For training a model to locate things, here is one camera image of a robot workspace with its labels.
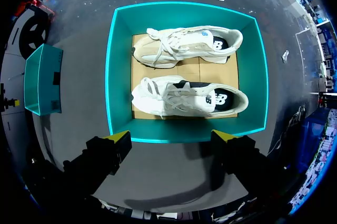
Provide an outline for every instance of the new balance sneaker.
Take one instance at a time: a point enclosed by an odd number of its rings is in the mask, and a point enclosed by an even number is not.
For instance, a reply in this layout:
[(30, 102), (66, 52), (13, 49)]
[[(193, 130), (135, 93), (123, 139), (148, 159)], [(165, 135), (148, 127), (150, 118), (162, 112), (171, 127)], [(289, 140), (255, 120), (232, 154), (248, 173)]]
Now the new balance sneaker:
[(132, 91), (139, 110), (159, 116), (220, 117), (248, 106), (247, 96), (228, 85), (188, 82), (179, 75), (143, 78)]
[(141, 38), (132, 49), (133, 56), (141, 63), (169, 69), (179, 61), (201, 57), (213, 63), (226, 63), (243, 41), (242, 33), (217, 26), (146, 30), (148, 36)]

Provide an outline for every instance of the cardboard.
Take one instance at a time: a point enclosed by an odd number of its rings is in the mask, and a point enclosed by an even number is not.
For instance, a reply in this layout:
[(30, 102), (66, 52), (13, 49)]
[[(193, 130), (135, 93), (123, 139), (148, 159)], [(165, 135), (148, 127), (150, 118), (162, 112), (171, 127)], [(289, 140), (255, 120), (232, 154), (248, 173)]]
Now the cardboard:
[[(132, 46), (140, 38), (147, 34), (134, 35), (132, 38)], [(216, 64), (204, 61), (199, 57), (185, 59), (177, 63), (171, 69), (156, 69), (153, 67), (145, 66), (137, 61), (133, 56), (131, 60), (131, 91), (141, 82), (144, 77), (155, 78), (166, 75), (180, 75), (190, 82), (205, 82), (205, 83), (221, 83), (239, 89), (239, 78), (237, 72), (236, 53), (225, 64)], [(161, 119), (204, 119), (182, 116), (164, 116), (161, 118), (157, 115), (148, 114), (140, 111), (132, 104), (132, 116), (135, 119), (147, 120), (161, 120)], [(217, 117), (219, 118), (233, 118), (237, 114)]]

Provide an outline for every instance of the shoelace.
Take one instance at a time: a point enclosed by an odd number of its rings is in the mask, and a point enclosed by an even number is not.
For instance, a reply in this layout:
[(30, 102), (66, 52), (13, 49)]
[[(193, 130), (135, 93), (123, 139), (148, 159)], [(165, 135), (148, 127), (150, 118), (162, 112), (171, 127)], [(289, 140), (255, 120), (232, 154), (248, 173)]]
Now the shoelace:
[[(166, 90), (164, 91), (163, 95), (160, 95), (160, 94), (157, 93), (153, 81), (151, 79), (147, 78), (147, 77), (145, 77), (141, 80), (141, 87), (142, 87), (143, 91), (147, 95), (149, 95), (150, 97), (152, 97), (154, 99), (164, 101), (166, 109), (178, 109), (182, 112), (187, 112), (187, 110), (184, 110), (184, 109), (182, 109), (178, 106), (183, 105), (183, 106), (188, 107), (188, 108), (193, 108), (193, 106), (188, 103), (187, 96), (181, 95), (182, 91), (191, 92), (191, 89), (181, 88), (179, 90), (177, 90), (177, 89), (169, 89), (168, 90), (167, 86), (166, 86)], [(172, 100), (173, 97), (179, 97), (180, 101)]]
[(181, 31), (185, 30), (185, 28), (177, 28), (168, 33), (159, 33), (159, 31), (148, 28), (146, 32), (149, 37), (155, 41), (160, 41), (160, 46), (157, 52), (156, 58), (152, 62), (152, 66), (156, 64), (159, 57), (162, 55), (163, 51), (168, 52), (172, 57), (177, 60), (175, 55), (178, 51), (187, 51), (189, 48), (179, 48), (179, 40), (181, 39), (182, 33)]

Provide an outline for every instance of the shoe sole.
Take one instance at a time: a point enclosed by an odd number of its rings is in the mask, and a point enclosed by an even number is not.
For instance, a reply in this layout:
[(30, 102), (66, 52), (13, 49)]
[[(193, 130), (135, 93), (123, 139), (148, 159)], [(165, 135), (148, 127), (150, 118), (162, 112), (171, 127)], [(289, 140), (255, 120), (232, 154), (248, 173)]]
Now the shoe sole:
[[(218, 63), (218, 64), (225, 64), (228, 59), (230, 58), (230, 56), (226, 56), (226, 57), (205, 57), (205, 56), (199, 56), (200, 58), (202, 58), (203, 60), (207, 61), (207, 62), (211, 62), (211, 63)], [(141, 62), (139, 61), (135, 56), (134, 58), (140, 62), (140, 63), (143, 63), (144, 65), (146, 66), (149, 66), (149, 67), (155, 67), (157, 69), (171, 69), (173, 68), (179, 61), (176, 61), (176, 62), (173, 62), (173, 63), (165, 63), (165, 64), (151, 64), (151, 63), (145, 63), (145, 62)]]

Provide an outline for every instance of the black n logo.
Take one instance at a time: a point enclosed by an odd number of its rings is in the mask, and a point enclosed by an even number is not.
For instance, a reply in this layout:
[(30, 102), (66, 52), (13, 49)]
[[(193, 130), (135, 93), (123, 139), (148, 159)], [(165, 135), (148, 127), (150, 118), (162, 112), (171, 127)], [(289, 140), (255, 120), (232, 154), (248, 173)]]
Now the black n logo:
[(211, 104), (212, 103), (211, 95), (207, 95), (206, 96), (206, 103), (207, 104)]

